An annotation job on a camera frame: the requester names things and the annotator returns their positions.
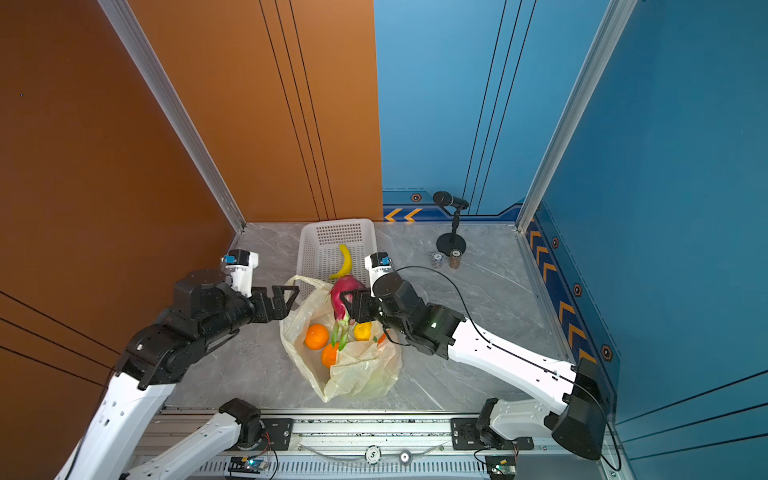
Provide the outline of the pink dragon fruit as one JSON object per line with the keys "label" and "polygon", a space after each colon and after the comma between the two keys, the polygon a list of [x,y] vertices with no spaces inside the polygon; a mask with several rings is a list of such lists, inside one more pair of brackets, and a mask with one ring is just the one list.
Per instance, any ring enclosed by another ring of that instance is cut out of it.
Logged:
{"label": "pink dragon fruit", "polygon": [[351,274],[337,279],[331,289],[330,301],[335,318],[331,331],[331,344],[339,351],[343,350],[349,341],[350,314],[344,299],[347,299],[347,301],[354,299],[354,295],[349,296],[345,295],[345,293],[363,289],[364,284]]}

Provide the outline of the yellow lemon fruit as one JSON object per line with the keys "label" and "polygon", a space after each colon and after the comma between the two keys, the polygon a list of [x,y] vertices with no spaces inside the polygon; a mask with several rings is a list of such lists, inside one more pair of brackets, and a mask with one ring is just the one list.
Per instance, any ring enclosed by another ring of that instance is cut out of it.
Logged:
{"label": "yellow lemon fruit", "polygon": [[372,323],[357,323],[353,328],[355,341],[370,341],[372,338]]}

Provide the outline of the yellow banana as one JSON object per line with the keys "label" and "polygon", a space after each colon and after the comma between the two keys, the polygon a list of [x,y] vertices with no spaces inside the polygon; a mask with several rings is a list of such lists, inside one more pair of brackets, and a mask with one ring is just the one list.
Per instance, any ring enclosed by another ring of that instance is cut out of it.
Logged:
{"label": "yellow banana", "polygon": [[331,280],[341,279],[347,275],[350,275],[352,272],[353,261],[349,248],[345,244],[341,244],[339,246],[339,251],[342,255],[342,265],[336,273],[329,276]]}

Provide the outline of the orange fruit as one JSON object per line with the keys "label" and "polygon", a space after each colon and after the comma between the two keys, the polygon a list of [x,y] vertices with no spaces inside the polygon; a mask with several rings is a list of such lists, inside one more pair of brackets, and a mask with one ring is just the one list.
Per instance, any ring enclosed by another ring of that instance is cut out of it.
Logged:
{"label": "orange fruit", "polygon": [[330,341],[329,330],[322,324],[311,324],[304,338],[304,345],[312,350],[324,349]]}
{"label": "orange fruit", "polygon": [[337,355],[338,355],[338,346],[334,345],[332,343],[328,343],[322,350],[321,353],[321,362],[322,364],[330,369],[332,366],[334,366],[337,362]]}

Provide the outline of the translucent printed plastic bag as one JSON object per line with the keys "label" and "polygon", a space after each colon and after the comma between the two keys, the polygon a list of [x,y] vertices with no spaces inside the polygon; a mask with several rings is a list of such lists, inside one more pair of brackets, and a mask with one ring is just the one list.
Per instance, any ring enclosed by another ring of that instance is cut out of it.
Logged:
{"label": "translucent printed plastic bag", "polygon": [[369,400],[385,396],[399,379],[402,348],[389,341],[383,329],[375,325],[369,340],[349,340],[336,362],[325,366],[322,351],[310,349],[304,340],[313,325],[327,330],[334,326],[331,285],[299,275],[291,277],[288,284],[299,288],[303,300],[280,322],[280,339],[320,400],[327,403],[337,397]]}

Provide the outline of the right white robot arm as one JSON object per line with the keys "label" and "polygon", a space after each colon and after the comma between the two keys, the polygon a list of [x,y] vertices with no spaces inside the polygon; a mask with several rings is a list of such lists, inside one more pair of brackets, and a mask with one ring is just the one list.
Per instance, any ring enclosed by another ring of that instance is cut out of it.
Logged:
{"label": "right white robot arm", "polygon": [[380,275],[369,289],[346,289],[340,300],[355,321],[377,321],[425,355],[477,368],[529,395],[527,402],[486,403],[478,426],[486,444],[499,448],[519,437],[550,434],[581,458],[601,459],[611,429],[595,363],[555,360],[506,341],[467,313],[425,302],[396,272]]}

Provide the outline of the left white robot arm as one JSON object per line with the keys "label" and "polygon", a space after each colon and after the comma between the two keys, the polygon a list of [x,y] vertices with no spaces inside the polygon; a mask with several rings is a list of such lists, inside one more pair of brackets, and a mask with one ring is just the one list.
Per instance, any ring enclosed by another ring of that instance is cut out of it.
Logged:
{"label": "left white robot arm", "polygon": [[238,290],[220,270],[198,270],[174,286],[172,305],[129,341],[60,479],[119,479],[150,421],[189,368],[250,324],[285,319],[294,285]]}

